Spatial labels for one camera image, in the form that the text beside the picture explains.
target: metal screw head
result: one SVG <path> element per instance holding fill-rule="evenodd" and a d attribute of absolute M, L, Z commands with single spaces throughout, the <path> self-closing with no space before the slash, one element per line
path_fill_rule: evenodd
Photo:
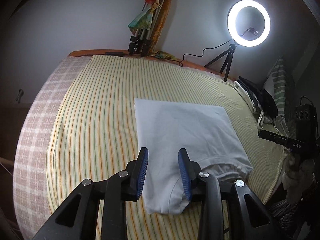
<path fill-rule="evenodd" d="M 201 171 L 201 172 L 199 172 L 199 176 L 201 178 L 207 178 L 207 177 L 209 177 L 209 173 L 207 173 L 206 171 Z"/>
<path fill-rule="evenodd" d="M 83 186 L 88 186 L 91 184 L 91 179 L 84 179 L 81 183 Z"/>
<path fill-rule="evenodd" d="M 127 171 L 119 171 L 118 175 L 119 177 L 125 177 L 125 176 L 128 176 L 128 172 Z"/>
<path fill-rule="evenodd" d="M 238 187 L 243 187 L 244 186 L 244 182 L 240 179 L 237 179 L 235 184 L 238 186 Z"/>

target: blue gripper pad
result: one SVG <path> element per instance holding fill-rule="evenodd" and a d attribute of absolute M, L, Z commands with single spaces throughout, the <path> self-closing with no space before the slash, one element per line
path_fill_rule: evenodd
<path fill-rule="evenodd" d="M 185 163 L 183 162 L 182 152 L 181 150 L 178 153 L 178 164 L 183 184 L 184 195 L 187 200 L 191 201 L 192 193 L 191 193 L 191 179 L 189 178 Z"/>
<path fill-rule="evenodd" d="M 137 197 L 138 198 L 142 194 L 144 179 L 146 178 L 146 172 L 147 172 L 147 166 L 148 166 L 148 157 L 149 157 L 149 152 L 148 152 L 148 149 L 146 148 L 145 151 L 144 151 L 144 154 L 143 154 L 141 168 L 140 168 L 139 175 L 138 175 L 138 178 L 137 178 Z"/>

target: black tripod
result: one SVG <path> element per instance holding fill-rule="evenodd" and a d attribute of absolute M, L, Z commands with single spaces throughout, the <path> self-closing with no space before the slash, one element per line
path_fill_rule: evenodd
<path fill-rule="evenodd" d="M 248 29 L 246 29 L 242 34 L 241 34 L 241 37 L 243 37 L 243 35 L 246 33 L 246 32 L 250 32 L 252 33 L 254 36 L 258 36 L 258 31 L 252 27 L 249 27 Z M 220 69 L 220 73 L 222 73 L 225 69 L 225 67 L 227 66 L 227 70 L 226 70 L 226 74 L 224 75 L 224 79 L 223 81 L 226 82 L 227 79 L 228 79 L 228 75 L 229 75 L 229 71 L 230 71 L 230 67 L 231 67 L 231 62 L 232 62 L 232 58 L 233 58 L 233 53 L 235 52 L 236 50 L 236 47 L 237 47 L 238 43 L 235 42 L 235 44 L 229 44 L 229 49 L 227 49 L 226 51 L 222 52 L 219 56 L 217 56 L 216 58 L 214 58 L 213 60 L 211 60 L 207 65 L 205 65 L 204 67 L 205 68 L 208 68 L 213 62 L 216 62 L 219 58 L 222 58 L 224 55 L 228 54 L 227 55 L 227 58 L 226 60 L 224 61 L 223 65 L 222 65 L 222 68 Z"/>
<path fill-rule="evenodd" d="M 222 52 L 219 56 L 215 57 L 213 60 L 211 60 L 207 65 L 205 65 L 205 68 L 208 68 L 209 65 L 211 65 L 213 62 L 216 62 L 219 58 L 222 58 L 224 55 L 228 54 L 226 57 L 226 60 L 224 61 L 222 68 L 220 69 L 220 73 L 222 73 L 227 66 L 226 74 L 224 75 L 223 81 L 226 82 L 228 79 L 231 63 L 232 63 L 232 58 L 233 58 L 233 53 L 236 50 L 236 44 L 229 44 L 229 49 L 226 51 Z"/>

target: striped pillow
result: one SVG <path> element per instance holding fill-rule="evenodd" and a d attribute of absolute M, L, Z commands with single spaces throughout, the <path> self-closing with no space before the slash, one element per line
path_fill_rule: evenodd
<path fill-rule="evenodd" d="M 278 116 L 276 118 L 277 128 L 285 136 L 290 136 L 287 125 L 285 124 L 285 101 L 286 101 L 286 76 L 284 60 L 280 56 L 269 71 L 268 79 L 264 83 L 263 88 L 273 97 L 278 108 Z"/>

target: metal handle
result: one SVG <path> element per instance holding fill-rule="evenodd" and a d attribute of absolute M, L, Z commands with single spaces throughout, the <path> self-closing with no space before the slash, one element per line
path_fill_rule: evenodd
<path fill-rule="evenodd" d="M 16 101 L 18 101 L 18 104 L 20 103 L 21 97 L 24 95 L 24 92 L 22 90 L 22 88 L 19 89 L 19 94 L 16 97 Z"/>

